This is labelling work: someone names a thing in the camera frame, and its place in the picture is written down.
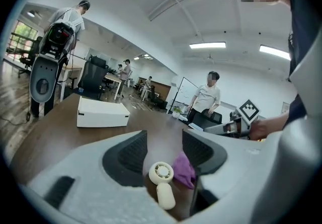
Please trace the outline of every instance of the fluorescent light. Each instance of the fluorescent light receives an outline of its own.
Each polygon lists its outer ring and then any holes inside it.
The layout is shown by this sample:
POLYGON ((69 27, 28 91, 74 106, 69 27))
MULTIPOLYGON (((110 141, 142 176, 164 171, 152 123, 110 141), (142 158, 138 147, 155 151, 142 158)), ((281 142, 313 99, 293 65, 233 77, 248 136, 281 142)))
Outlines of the fluorescent light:
POLYGON ((33 10, 27 12, 27 15, 30 17, 35 17, 35 12, 33 10))
POLYGON ((285 51, 282 51, 282 50, 279 50, 279 49, 274 49, 274 48, 271 48, 271 47, 267 47, 265 45, 260 46, 260 52, 269 53, 269 54, 272 54, 272 55, 276 55, 276 56, 291 60, 289 53, 287 53, 285 51))
POLYGON ((190 44, 190 48, 192 49, 204 49, 204 48, 225 48, 225 42, 206 42, 206 43, 196 43, 190 44))

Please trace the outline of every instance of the wooden floor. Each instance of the wooden floor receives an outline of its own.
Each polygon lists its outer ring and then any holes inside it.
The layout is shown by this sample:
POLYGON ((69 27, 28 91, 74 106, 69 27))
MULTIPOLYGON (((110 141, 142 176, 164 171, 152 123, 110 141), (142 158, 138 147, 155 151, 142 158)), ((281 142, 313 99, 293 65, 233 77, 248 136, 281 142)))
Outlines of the wooden floor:
MULTIPOLYGON (((8 121, 0 119, 1 146, 8 163, 11 161, 24 138, 44 116, 44 105, 41 104, 39 118, 31 116, 30 121, 26 123, 26 113, 28 112, 28 85, 29 75, 24 73, 18 78, 18 68, 13 67, 5 61, 0 64, 0 117, 10 120, 13 124, 18 124, 12 125, 8 121)), ((155 108, 152 109, 148 101, 142 102, 132 88, 124 87, 123 96, 124 98, 118 97, 114 101, 113 93, 106 91, 102 95, 101 100, 116 103, 122 102, 126 108, 135 107, 141 110, 158 111, 155 108)), ((59 103, 59 97, 60 87, 56 89, 55 105, 59 103)))

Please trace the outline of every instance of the man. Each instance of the man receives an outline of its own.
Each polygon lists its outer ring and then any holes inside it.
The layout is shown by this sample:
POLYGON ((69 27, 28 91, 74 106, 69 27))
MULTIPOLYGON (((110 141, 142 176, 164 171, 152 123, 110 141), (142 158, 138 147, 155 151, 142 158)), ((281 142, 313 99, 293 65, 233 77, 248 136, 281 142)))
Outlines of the man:
MULTIPOLYGON (((63 19, 64 15, 66 13, 70 14, 69 21, 74 22, 77 21, 79 24, 75 25, 76 30, 75 30, 75 40, 73 41, 73 44, 70 46, 71 49, 74 49, 76 46, 76 42, 79 40, 79 36, 81 31, 85 29, 84 21, 82 18, 82 15, 87 12, 87 10, 90 8, 91 4, 89 1, 83 0, 75 8, 63 8, 57 10, 48 20, 48 23, 46 27, 44 28, 44 33, 46 35, 47 31, 49 30, 49 27, 54 24, 57 20, 63 19)), ((58 81, 61 69, 63 67, 63 64, 67 64, 67 57, 62 57, 58 61, 58 74, 56 78, 56 83, 58 81)), ((56 90, 56 85, 53 91, 52 96, 50 99, 45 103, 44 107, 44 115, 46 115, 52 108, 54 107, 54 98, 55 98, 55 90, 56 90)), ((39 117, 39 103, 34 101, 31 98, 31 112, 34 117, 39 117)))
MULTIPOLYGON (((292 30, 289 36, 289 52, 291 57, 290 74, 300 64, 312 46, 321 27, 321 18, 311 6, 309 0, 242 0, 260 1, 270 4, 279 2, 288 6, 292 13, 292 30)), ((252 140, 265 138, 268 134, 280 131, 288 123, 306 115, 305 107, 299 95, 290 105, 290 110, 279 117, 256 121, 251 125, 250 137, 252 140)))
POLYGON ((188 111, 191 109, 188 121, 192 122, 195 114, 197 112, 201 113, 205 109, 209 109, 208 114, 212 114, 220 105, 220 89, 217 86, 219 78, 220 76, 217 72, 209 72, 207 84, 199 87, 188 107, 188 111))
POLYGON ((128 78, 129 73, 131 72, 131 65, 130 65, 131 61, 129 59, 127 59, 124 62, 126 64, 126 66, 124 67, 124 69, 120 70, 120 79, 122 80, 122 83, 121 83, 120 89, 117 93, 119 96, 121 95, 124 83, 125 83, 126 79, 128 78))
POLYGON ((149 79, 145 80, 144 86, 143 86, 143 91, 141 93, 141 99, 144 98, 144 94, 146 93, 146 90, 151 88, 151 79, 152 79, 152 77, 149 77, 149 79))

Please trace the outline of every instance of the table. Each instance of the table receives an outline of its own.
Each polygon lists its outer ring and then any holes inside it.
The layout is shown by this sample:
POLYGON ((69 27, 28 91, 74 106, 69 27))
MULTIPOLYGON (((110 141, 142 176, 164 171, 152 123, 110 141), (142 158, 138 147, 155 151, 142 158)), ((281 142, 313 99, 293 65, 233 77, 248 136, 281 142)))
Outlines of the table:
MULTIPOLYGON (((10 165, 17 182, 27 184, 40 171, 58 163, 81 145, 139 130, 147 130, 148 151, 153 151, 153 154, 166 153, 170 164, 182 151, 182 129, 188 127, 171 115, 160 112, 131 108, 128 109, 131 115, 127 126, 77 128, 79 98, 78 94, 67 97, 44 116, 25 138, 10 165)), ((149 178, 145 179, 145 184, 149 194, 156 200, 156 186, 149 178)), ((174 181, 172 186, 176 207, 168 213, 181 220, 189 215, 193 190, 178 181, 174 181)))
POLYGON ((150 92, 151 92, 151 90, 146 90, 146 91, 145 91, 145 94, 144 94, 144 96, 143 96, 142 101, 144 101, 144 100, 145 100, 145 96, 147 95, 147 93, 150 93, 150 92))
POLYGON ((115 93, 115 96, 114 96, 114 100, 116 100, 116 97, 117 97, 117 93, 119 92, 119 89, 120 89, 120 86, 121 86, 121 83, 122 83, 122 80, 119 79, 117 76, 113 75, 113 74, 107 74, 105 76, 106 79, 108 80, 111 80, 111 81, 114 81, 114 82, 117 82, 118 83, 118 86, 117 86, 117 89, 116 89, 116 93, 115 93))
POLYGON ((77 76, 77 79, 76 79, 76 84, 78 82, 78 79, 79 79, 79 75, 82 71, 82 67, 78 66, 78 65, 67 65, 66 68, 62 68, 62 71, 64 71, 64 74, 63 74, 63 82, 61 83, 61 92, 60 92, 60 101, 62 102, 63 99, 64 99, 64 91, 65 91, 65 86, 66 86, 66 82, 68 81, 68 78, 69 78, 69 75, 70 75, 70 72, 74 72, 74 71, 78 71, 78 76, 77 76))

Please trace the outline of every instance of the hand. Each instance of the hand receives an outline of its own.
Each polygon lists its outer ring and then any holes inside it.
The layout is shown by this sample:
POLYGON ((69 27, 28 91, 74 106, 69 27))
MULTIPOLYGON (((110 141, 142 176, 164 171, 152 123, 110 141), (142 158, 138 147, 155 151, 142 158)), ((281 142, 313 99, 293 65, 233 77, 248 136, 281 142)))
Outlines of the hand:
POLYGON ((254 121, 251 124, 250 138, 251 140, 260 140, 268 136, 269 130, 266 122, 264 120, 254 121))
POLYGON ((212 114, 214 112, 215 108, 214 107, 211 107, 209 110, 208 110, 208 114, 212 114))

